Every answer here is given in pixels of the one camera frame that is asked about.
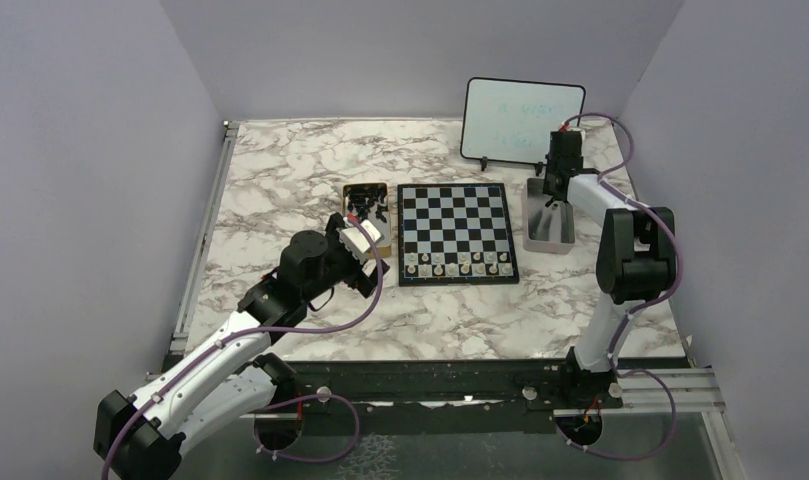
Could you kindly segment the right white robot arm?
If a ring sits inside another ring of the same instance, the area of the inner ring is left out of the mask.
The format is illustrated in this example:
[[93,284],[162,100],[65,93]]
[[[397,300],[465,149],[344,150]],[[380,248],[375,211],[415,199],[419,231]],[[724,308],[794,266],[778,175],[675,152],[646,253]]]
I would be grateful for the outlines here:
[[587,329],[559,370],[557,393],[572,407],[604,396],[634,316],[659,303],[678,278],[674,214],[635,201],[583,165],[583,138],[551,133],[544,193],[586,213],[601,228],[595,265],[599,300]]

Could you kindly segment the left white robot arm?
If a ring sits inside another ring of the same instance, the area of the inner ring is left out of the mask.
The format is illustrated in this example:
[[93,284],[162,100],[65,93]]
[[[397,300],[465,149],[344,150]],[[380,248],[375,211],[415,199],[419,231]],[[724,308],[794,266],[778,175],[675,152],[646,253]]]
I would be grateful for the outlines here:
[[109,393],[94,437],[101,478],[168,479],[200,441],[255,410],[275,413],[275,429],[299,430],[310,400],[352,409],[337,394],[300,394],[294,370],[268,350],[287,333],[304,333],[299,324],[313,300],[339,283],[377,304],[388,268],[377,247],[382,237],[370,221],[339,213],[322,233],[295,234],[278,266],[191,354],[131,394]]

